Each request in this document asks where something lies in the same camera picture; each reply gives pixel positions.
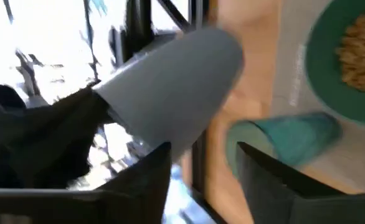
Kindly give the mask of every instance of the wooden surface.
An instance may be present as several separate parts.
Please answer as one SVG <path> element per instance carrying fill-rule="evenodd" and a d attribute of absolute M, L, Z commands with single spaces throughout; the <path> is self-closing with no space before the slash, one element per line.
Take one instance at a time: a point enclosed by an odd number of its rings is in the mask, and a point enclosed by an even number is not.
<path fill-rule="evenodd" d="M 252 223 L 243 191 L 227 167 L 225 132 L 238 119 L 263 118 L 272 99 L 280 0 L 218 0 L 217 21 L 240 40 L 242 76 L 208 129 L 206 199 L 227 223 Z"/>

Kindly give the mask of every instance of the green plate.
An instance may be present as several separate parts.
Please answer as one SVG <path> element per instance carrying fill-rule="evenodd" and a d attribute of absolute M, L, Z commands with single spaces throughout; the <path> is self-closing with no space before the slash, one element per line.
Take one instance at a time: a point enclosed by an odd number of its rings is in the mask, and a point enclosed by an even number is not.
<path fill-rule="evenodd" d="M 365 123 L 365 93 L 341 81 L 335 49 L 347 26 L 365 13 L 365 0 L 335 0 L 311 32 L 306 52 L 307 78 L 315 94 L 344 117 Z"/>

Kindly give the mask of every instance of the teal bowl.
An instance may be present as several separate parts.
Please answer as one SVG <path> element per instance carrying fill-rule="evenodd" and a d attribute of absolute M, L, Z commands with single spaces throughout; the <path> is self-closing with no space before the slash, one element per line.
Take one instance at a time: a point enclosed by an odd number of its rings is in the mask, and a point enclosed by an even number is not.
<path fill-rule="evenodd" d="M 311 31 L 306 51 L 306 74 L 315 95 L 338 114 L 365 123 L 365 92 L 341 80 L 335 54 L 348 26 L 365 13 L 365 0 L 334 0 Z"/>

